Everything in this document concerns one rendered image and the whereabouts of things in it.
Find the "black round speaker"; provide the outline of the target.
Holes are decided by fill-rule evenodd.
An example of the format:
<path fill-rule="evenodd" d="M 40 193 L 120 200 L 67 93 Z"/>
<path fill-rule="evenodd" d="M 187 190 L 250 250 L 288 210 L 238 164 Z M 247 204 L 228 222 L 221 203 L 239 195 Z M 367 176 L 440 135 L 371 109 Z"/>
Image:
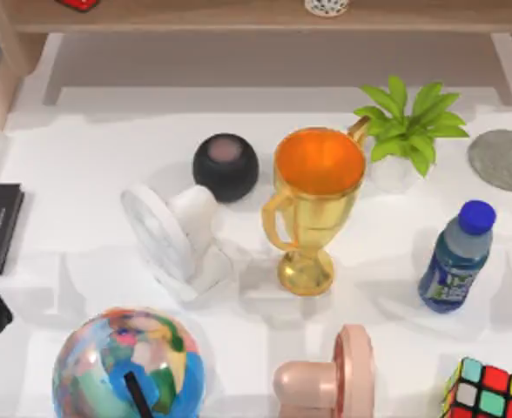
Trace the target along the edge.
<path fill-rule="evenodd" d="M 241 136 L 221 132 L 205 139 L 192 161 L 197 185 L 206 187 L 220 203 L 243 199 L 259 178 L 259 160 L 253 147 Z"/>

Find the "gold trophy cup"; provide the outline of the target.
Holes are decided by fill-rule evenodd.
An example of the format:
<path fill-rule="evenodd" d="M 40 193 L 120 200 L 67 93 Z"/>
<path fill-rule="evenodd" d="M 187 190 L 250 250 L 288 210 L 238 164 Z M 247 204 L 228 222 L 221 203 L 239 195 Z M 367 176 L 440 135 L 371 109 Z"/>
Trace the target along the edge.
<path fill-rule="evenodd" d="M 333 261 L 325 250 L 347 221 L 363 182 L 368 117 L 348 131 L 307 127 L 288 134 L 273 157 L 274 195 L 263 205 L 270 243 L 283 251 L 281 285 L 300 296 L 326 292 Z"/>

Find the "white desk fan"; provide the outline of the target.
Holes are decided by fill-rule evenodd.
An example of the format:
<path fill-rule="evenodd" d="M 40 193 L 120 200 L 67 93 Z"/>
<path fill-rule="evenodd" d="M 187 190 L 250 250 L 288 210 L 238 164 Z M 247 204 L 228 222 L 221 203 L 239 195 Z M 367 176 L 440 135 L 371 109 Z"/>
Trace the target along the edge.
<path fill-rule="evenodd" d="M 122 192 L 121 203 L 156 280 L 177 299 L 196 300 L 233 279 L 232 260 L 212 232 L 219 205 L 207 188 L 165 199 L 138 184 Z"/>

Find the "green plant in white pot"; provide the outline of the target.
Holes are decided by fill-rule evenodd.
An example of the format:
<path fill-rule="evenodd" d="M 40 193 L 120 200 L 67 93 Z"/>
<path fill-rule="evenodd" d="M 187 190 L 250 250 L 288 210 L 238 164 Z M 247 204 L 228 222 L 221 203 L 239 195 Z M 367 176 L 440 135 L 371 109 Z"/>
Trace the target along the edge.
<path fill-rule="evenodd" d="M 451 110 L 461 94 L 443 88 L 440 81 L 430 82 L 410 99 L 407 85 L 397 76 L 388 78 L 386 89 L 360 87 L 373 103 L 354 114 L 369 118 L 367 133 L 374 140 L 369 176 L 379 190 L 405 192 L 435 167 L 437 139 L 468 137 L 466 122 Z"/>

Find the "pink desk fan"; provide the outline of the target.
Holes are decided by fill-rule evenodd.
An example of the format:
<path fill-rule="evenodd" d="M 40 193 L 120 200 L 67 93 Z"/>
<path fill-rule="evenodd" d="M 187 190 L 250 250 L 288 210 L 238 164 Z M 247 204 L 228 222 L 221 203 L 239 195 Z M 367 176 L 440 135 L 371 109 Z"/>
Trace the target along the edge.
<path fill-rule="evenodd" d="M 289 361 L 276 369 L 278 418 L 374 418 L 374 373 L 367 330 L 345 325 L 329 362 Z"/>

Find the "wooden shelf unit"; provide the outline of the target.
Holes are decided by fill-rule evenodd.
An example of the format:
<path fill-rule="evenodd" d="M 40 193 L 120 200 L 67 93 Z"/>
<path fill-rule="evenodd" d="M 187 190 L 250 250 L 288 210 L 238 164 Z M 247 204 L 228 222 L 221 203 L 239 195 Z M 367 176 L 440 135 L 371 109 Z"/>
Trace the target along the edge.
<path fill-rule="evenodd" d="M 91 120 L 137 116 L 159 87 L 264 90 L 416 84 L 481 60 L 476 37 L 512 37 L 512 0 L 350 0 L 318 17 L 304 0 L 0 0 L 0 44 L 18 78 L 47 38 L 77 43 L 58 64 L 84 88 L 73 111 Z"/>

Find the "blue bottle with blue cap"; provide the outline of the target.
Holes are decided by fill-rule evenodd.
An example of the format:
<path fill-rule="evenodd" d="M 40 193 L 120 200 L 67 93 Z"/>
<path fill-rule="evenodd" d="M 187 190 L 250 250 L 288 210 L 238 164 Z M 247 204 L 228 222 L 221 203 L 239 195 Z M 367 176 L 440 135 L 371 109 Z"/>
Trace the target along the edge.
<path fill-rule="evenodd" d="M 463 305 L 490 255 L 495 221 L 492 205 L 470 200 L 447 223 L 418 284 L 427 307 L 445 314 Z"/>

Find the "multicoloured globe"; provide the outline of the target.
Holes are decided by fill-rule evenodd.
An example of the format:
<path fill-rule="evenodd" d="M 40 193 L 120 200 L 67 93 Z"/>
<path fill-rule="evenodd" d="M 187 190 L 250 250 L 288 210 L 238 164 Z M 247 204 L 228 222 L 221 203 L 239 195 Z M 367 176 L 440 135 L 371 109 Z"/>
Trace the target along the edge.
<path fill-rule="evenodd" d="M 177 319 L 116 307 L 73 331 L 54 363 L 57 418 L 199 418 L 205 366 Z"/>

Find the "white pierced cup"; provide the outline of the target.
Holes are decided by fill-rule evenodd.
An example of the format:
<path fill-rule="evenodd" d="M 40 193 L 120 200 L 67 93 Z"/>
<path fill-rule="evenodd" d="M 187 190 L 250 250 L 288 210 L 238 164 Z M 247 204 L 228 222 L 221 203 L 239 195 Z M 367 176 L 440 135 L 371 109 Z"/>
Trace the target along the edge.
<path fill-rule="evenodd" d="M 337 17 L 345 13 L 351 0 L 304 0 L 307 11 L 317 17 Z"/>

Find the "grey round coaster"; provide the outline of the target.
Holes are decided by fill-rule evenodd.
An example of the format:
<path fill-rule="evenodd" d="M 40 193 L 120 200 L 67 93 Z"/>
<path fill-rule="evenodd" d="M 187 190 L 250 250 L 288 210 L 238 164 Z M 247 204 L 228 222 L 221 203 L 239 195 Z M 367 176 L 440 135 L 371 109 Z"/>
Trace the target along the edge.
<path fill-rule="evenodd" d="M 512 130 L 479 134 L 468 147 L 468 162 L 485 183 L 512 192 Z"/>

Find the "red object on shelf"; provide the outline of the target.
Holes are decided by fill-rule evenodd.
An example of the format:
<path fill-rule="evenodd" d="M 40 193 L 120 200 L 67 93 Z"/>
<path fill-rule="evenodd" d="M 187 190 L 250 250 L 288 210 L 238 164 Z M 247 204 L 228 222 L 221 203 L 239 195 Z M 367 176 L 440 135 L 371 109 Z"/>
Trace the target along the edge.
<path fill-rule="evenodd" d="M 98 6 L 101 0 L 55 0 L 64 7 L 79 13 L 87 13 Z"/>

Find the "colourful puzzle cube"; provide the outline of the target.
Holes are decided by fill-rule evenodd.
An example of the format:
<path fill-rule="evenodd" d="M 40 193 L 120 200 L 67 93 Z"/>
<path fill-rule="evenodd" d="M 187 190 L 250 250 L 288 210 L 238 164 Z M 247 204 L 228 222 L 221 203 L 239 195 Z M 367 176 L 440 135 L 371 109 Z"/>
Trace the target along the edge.
<path fill-rule="evenodd" d="M 512 418 L 512 374 L 462 358 L 444 386 L 438 418 Z"/>

